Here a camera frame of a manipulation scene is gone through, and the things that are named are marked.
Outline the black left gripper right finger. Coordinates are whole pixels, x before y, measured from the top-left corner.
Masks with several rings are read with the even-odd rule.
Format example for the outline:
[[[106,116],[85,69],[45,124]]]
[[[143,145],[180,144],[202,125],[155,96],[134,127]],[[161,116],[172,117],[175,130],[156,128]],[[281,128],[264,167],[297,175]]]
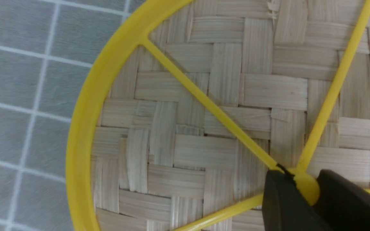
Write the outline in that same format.
[[[317,182],[314,209],[334,231],[370,231],[370,193],[332,170],[321,170]]]

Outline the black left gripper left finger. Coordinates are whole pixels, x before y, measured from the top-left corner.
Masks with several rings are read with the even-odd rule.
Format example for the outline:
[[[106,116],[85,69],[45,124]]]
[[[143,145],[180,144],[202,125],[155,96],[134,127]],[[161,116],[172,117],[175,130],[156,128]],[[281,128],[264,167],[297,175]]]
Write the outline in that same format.
[[[311,175],[296,173],[281,164],[266,174],[262,216],[266,231],[329,231],[330,226],[313,206],[320,185]]]

